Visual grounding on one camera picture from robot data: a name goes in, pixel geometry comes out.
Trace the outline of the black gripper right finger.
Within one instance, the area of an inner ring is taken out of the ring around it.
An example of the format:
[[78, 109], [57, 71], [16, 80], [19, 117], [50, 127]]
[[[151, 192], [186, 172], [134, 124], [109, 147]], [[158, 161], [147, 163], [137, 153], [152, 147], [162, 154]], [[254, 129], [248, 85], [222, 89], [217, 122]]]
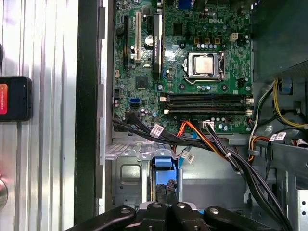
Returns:
[[272, 231], [273, 228], [219, 206], [210, 206], [201, 214], [191, 205], [180, 202], [175, 180], [167, 183], [170, 205], [168, 224], [173, 231]]

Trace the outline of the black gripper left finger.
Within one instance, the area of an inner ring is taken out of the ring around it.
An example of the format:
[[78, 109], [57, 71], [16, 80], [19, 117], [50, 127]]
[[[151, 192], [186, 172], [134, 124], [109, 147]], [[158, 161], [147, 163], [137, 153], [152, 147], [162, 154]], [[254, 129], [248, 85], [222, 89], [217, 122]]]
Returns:
[[121, 205], [83, 221], [69, 231], [165, 231], [167, 229], [167, 186], [155, 187], [155, 201], [145, 202], [136, 210]]

